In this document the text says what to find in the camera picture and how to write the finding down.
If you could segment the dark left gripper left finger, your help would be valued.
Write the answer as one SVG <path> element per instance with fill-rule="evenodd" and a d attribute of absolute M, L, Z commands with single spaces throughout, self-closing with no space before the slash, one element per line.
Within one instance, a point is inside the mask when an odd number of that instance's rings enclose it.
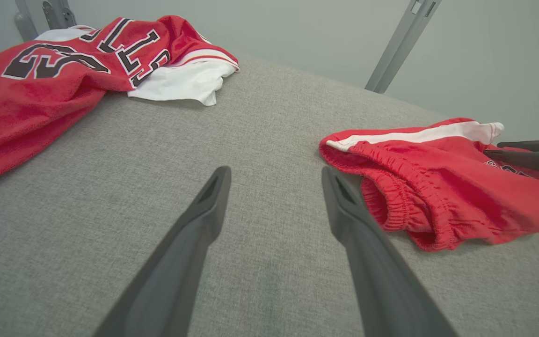
<path fill-rule="evenodd" d="M 186 337 L 209 246 L 218 238 L 231 188 L 218 167 L 97 328 L 96 337 Z"/>

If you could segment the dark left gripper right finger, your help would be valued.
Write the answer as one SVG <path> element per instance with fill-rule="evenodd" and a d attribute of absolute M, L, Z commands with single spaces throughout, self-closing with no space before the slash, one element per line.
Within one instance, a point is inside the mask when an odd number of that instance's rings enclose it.
<path fill-rule="evenodd" d="M 346 250 L 366 337 L 457 336 L 345 176 L 325 166 L 321 184 L 331 232 Z"/>

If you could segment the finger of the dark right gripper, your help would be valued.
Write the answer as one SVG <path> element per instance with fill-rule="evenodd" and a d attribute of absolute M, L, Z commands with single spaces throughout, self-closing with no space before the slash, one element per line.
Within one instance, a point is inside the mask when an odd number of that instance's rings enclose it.
<path fill-rule="evenodd" d="M 500 161 L 510 166 L 524 167 L 539 171 L 539 151 L 517 152 L 503 150 L 489 150 L 483 152 L 488 158 Z"/>
<path fill-rule="evenodd" d="M 531 152 L 539 152 L 539 140 L 518 141 L 518 142 L 500 142 L 497 147 L 511 147 L 528 150 Z"/>

